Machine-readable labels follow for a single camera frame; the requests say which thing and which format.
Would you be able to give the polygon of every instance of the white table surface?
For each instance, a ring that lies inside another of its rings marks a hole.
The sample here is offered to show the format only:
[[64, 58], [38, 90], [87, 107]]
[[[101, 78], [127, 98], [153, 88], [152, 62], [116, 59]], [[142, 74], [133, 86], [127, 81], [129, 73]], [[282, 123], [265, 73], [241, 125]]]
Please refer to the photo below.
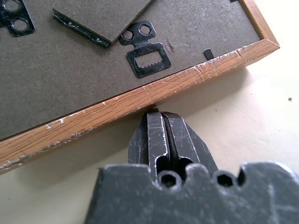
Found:
[[[281, 49], [159, 108], [184, 117], [220, 169], [237, 175], [244, 162], [278, 161], [299, 173], [299, 3], [256, 3]], [[137, 114], [0, 176], [0, 223], [82, 224], [97, 168], [126, 163], [140, 119]]]

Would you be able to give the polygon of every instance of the frame backing board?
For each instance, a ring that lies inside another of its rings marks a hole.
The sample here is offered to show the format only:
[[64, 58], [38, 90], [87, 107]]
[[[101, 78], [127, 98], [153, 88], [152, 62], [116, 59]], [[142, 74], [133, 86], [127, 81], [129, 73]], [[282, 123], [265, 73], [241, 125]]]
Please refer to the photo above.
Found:
[[55, 13], [114, 43], [151, 0], [57, 0]]
[[1, 139], [205, 62], [207, 48], [217, 57], [260, 40], [238, 1], [154, 0], [137, 21], [152, 22], [172, 66], [139, 79], [126, 59], [133, 46], [103, 49], [67, 29], [54, 2], [26, 1], [34, 34], [0, 29]]

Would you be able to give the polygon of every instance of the black metal clip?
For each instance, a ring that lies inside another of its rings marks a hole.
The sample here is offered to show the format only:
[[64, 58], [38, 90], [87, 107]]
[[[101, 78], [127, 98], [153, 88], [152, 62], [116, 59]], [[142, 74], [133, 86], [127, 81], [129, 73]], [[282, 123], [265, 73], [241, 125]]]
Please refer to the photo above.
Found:
[[[141, 27], [143, 26], [149, 28], [148, 34], [141, 32]], [[122, 34], [119, 40], [122, 45], [133, 44], [135, 46], [134, 50], [128, 52], [127, 57], [137, 77], [142, 78], [171, 67], [171, 62], [164, 50], [163, 44], [149, 42], [150, 38], [156, 36], [156, 31], [150, 21], [131, 24], [127, 31], [132, 33], [132, 38], [127, 39], [124, 37], [124, 34]], [[136, 58], [154, 51], [159, 52], [162, 60], [146, 67], [140, 67]]]
[[[9, 10], [6, 6], [8, 0], [0, 0], [0, 28], [6, 27], [11, 36], [24, 36], [33, 33], [36, 28], [30, 18], [28, 10], [23, 0], [14, 0], [18, 7], [15, 10]], [[18, 30], [15, 22], [21, 20], [27, 24], [24, 30]]]

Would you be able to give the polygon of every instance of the gray cardboard backing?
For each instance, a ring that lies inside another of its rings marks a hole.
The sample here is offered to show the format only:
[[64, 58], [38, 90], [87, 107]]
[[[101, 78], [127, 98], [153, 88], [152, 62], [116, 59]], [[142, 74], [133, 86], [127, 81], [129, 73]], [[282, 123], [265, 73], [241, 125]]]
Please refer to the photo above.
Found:
[[259, 41], [238, 1], [154, 0], [136, 21], [152, 22], [150, 41], [172, 66], [139, 79], [126, 59], [132, 45], [104, 49], [69, 30], [52, 18], [54, 2], [26, 1], [31, 35], [0, 28], [1, 139], [202, 63], [207, 48], [221, 56]]
[[53, 11], [114, 43], [151, 0], [56, 0]]

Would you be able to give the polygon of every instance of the wooden frame edge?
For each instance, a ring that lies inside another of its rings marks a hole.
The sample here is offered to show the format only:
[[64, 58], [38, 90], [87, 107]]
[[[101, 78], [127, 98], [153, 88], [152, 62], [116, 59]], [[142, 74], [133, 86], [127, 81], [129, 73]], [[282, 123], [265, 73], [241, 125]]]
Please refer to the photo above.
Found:
[[93, 129], [219, 74], [248, 66], [279, 49], [254, 0], [240, 0], [240, 3], [262, 40], [2, 141], [0, 174]]

